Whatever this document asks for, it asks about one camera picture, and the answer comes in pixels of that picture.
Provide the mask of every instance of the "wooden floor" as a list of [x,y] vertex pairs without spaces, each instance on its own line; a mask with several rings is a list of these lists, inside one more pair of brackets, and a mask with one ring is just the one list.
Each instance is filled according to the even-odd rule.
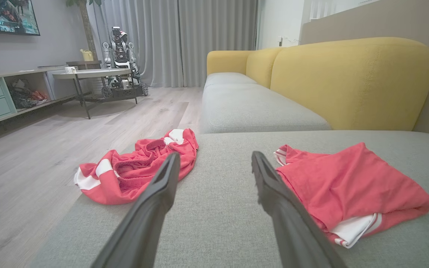
[[110,149],[161,137],[173,128],[198,133],[202,88],[150,89],[135,100],[108,102],[88,120],[71,101],[0,124],[0,267],[24,267],[80,191],[78,164]]

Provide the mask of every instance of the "yellow watering can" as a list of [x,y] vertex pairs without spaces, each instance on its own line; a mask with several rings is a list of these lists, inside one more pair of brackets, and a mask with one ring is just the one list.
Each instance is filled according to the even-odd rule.
[[84,61],[93,61],[94,60],[94,57],[92,56],[92,51],[81,49],[80,52],[82,52],[82,56],[84,57]]

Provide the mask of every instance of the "red cloth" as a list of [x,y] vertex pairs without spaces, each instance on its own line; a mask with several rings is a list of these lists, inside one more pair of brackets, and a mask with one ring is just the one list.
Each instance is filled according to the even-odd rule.
[[[176,131],[179,131],[179,137],[173,136]],[[97,164],[81,164],[74,182],[95,202],[106,205],[133,202],[174,151],[180,154],[179,179],[184,178],[194,166],[197,149],[198,143],[191,129],[172,130],[161,139],[137,141],[132,153],[119,155],[111,150]]]
[[274,154],[285,165],[276,169],[282,180],[332,242],[338,236],[329,231],[353,217],[381,213],[381,223],[368,231],[372,235],[429,211],[424,189],[364,143],[337,154],[312,154],[284,145]]

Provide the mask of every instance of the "yellow cushion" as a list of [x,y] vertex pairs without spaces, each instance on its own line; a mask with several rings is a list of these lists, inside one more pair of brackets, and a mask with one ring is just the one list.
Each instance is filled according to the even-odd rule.
[[392,37],[285,48],[270,88],[332,129],[410,131],[429,91],[429,48]]
[[258,84],[269,88],[274,60],[283,48],[268,48],[253,51],[246,62],[246,75]]
[[211,51],[206,57],[206,75],[211,73],[246,74],[246,61],[252,51]]

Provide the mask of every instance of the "gray curtain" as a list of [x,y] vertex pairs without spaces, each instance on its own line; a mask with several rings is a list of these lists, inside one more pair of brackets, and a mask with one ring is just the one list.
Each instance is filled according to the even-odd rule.
[[107,0],[95,15],[101,42],[129,35],[153,87],[202,86],[210,51],[255,48],[257,0]]

